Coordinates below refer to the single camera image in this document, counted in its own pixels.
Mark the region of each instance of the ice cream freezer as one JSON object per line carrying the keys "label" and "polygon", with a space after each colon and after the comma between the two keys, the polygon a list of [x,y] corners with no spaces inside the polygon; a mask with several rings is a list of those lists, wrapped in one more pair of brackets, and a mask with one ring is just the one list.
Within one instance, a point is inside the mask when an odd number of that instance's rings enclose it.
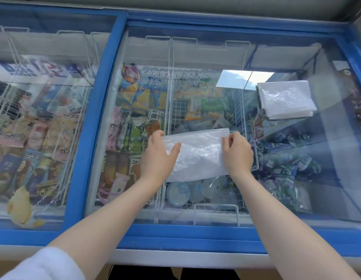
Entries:
{"label": "ice cream freezer", "polygon": [[[316,111],[271,120],[259,86],[288,81]],[[355,24],[0,3],[0,259],[128,189],[154,131],[218,128],[246,136],[262,186],[361,268]],[[229,176],[164,181],[110,261],[273,266]]]}

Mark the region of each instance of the wire rack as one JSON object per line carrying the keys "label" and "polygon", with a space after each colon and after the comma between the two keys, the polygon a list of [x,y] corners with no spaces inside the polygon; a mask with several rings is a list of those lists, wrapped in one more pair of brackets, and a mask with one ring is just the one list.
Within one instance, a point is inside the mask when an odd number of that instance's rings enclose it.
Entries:
{"label": "wire rack", "polygon": [[[102,41],[97,41],[96,36],[100,36],[98,32],[93,32],[91,35],[86,35],[81,31],[32,33],[29,28],[0,26],[0,51],[4,51],[6,55],[10,54],[11,57],[7,56],[5,61],[16,64],[18,70],[23,69],[28,64],[26,56],[37,55],[47,57],[60,65],[70,63],[85,65],[89,70],[89,74],[94,75],[94,71],[97,70],[99,65],[101,50],[103,49],[103,47],[101,47]],[[67,39],[74,39],[73,45],[70,45],[70,42],[66,41]],[[34,47],[38,46],[41,46],[41,49],[36,50]],[[77,55],[75,54],[75,47],[80,47],[78,48]],[[45,211],[49,207],[64,207],[66,205],[75,164],[74,157],[78,148],[78,141],[84,114],[88,105],[89,94],[92,89],[93,78],[89,78],[87,82],[89,82],[89,84],[79,89],[81,108],[72,137],[68,158],[63,165],[59,182],[50,189],[51,191],[56,190],[56,194],[49,205],[37,206],[37,214],[46,214]],[[0,92],[0,133],[2,129],[6,127],[7,121],[18,119],[21,116],[19,112],[19,100],[24,96],[31,96],[31,94],[16,86],[15,80],[10,81],[6,84],[4,91]]]}

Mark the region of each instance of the hand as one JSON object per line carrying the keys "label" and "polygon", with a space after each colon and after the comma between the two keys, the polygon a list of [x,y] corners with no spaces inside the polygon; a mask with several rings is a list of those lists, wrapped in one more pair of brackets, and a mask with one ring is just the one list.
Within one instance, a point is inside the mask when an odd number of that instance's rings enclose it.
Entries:
{"label": "hand", "polygon": [[164,132],[158,130],[149,137],[148,147],[140,164],[141,178],[148,179],[158,188],[171,174],[180,152],[180,143],[176,143],[170,155],[167,155],[161,138],[163,135]]}
{"label": "hand", "polygon": [[225,168],[234,179],[241,174],[250,174],[253,164],[253,151],[251,145],[239,132],[222,138],[223,159]]}

